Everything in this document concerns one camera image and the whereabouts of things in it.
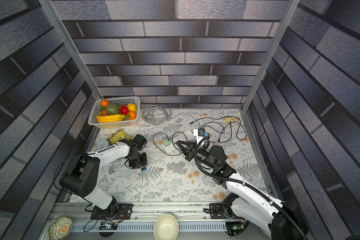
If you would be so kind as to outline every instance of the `orange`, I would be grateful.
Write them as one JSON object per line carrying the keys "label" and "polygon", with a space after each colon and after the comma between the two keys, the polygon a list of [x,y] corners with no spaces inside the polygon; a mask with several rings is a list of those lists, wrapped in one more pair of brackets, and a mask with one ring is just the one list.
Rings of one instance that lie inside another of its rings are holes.
{"label": "orange", "polygon": [[107,99],[103,99],[101,100],[100,104],[103,106],[103,107],[106,107],[108,104],[109,104],[109,101]]}
{"label": "orange", "polygon": [[129,111],[128,113],[129,113],[130,117],[135,117],[136,116],[136,113],[134,111]]}

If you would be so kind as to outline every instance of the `gray cable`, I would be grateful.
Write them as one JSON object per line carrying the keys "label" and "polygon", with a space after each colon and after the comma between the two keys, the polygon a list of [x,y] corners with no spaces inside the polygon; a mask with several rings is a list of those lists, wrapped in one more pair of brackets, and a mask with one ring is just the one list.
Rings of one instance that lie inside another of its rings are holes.
{"label": "gray cable", "polygon": [[[155,118],[154,114],[156,111],[161,111],[164,113],[164,117],[163,118]],[[190,114],[187,113],[181,113],[179,115],[176,115],[174,117],[171,118],[172,115],[172,111],[167,107],[167,106],[158,106],[158,105],[149,105],[147,106],[144,110],[143,110],[143,120],[145,122],[148,122],[149,124],[152,125],[159,125],[165,121],[171,120],[173,118],[177,118],[180,115],[187,115],[190,116],[191,118],[193,118],[194,120],[196,120],[196,118]]]}

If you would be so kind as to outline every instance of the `green fruit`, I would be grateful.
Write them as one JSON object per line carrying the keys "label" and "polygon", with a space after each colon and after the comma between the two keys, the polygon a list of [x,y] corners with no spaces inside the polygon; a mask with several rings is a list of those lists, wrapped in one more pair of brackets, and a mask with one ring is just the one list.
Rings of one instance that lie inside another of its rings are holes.
{"label": "green fruit", "polygon": [[120,113],[120,109],[119,109],[119,106],[117,106],[116,104],[114,103],[110,103],[106,106],[106,112],[109,114],[109,115],[112,115],[112,114],[119,114]]}

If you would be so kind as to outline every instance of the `floral tablecloth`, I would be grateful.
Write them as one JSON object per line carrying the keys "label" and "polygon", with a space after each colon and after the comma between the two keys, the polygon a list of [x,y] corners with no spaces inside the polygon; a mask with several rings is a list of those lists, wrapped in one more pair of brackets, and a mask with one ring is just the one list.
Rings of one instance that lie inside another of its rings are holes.
{"label": "floral tablecloth", "polygon": [[[224,116],[237,116],[241,119],[239,109],[172,109],[172,116],[187,113],[195,118],[212,117],[221,118]],[[222,186],[216,185],[211,177],[204,175],[196,167],[192,160],[188,162],[184,155],[168,156],[157,149],[152,141],[152,137],[157,132],[165,132],[169,137],[177,131],[185,132],[198,128],[197,123],[190,125],[194,121],[188,115],[180,115],[160,125],[151,125],[143,121],[140,117],[138,125],[123,127],[126,134],[135,136],[141,134],[147,139],[147,145],[141,152],[147,153],[147,170],[142,172],[140,169],[128,169],[124,166],[125,158],[115,160],[99,170],[97,184],[107,193],[114,196],[118,202],[220,202],[229,193]],[[214,121],[213,119],[202,119],[201,124]],[[225,126],[225,119],[217,120]],[[208,124],[221,131],[221,126],[216,123]],[[246,180],[263,191],[266,191],[263,177],[256,158],[254,156],[250,141],[238,140],[236,131],[239,124],[232,124],[232,139],[222,143],[225,154],[228,156],[228,164],[237,170]],[[96,139],[93,150],[101,140],[107,139],[117,128],[101,129]],[[206,127],[210,133],[211,141],[217,141],[219,134]],[[239,130],[239,138],[245,137],[242,128]],[[221,141],[230,137],[230,129],[222,135]],[[155,136],[158,147],[163,147],[164,134]],[[109,175],[109,167],[113,167],[115,173]],[[85,202],[84,199],[72,195],[70,202]]]}

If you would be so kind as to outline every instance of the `vent grille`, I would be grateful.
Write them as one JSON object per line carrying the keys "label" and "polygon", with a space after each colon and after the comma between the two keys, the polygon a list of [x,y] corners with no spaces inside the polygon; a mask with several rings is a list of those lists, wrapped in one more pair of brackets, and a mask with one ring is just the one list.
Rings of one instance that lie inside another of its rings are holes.
{"label": "vent grille", "polygon": [[[71,232],[82,232],[86,223],[74,223]],[[85,230],[89,230],[94,223],[89,223]],[[102,228],[98,222],[90,232],[153,232],[154,222],[122,222],[117,230]],[[179,222],[179,232],[222,232],[226,231],[225,222]]]}

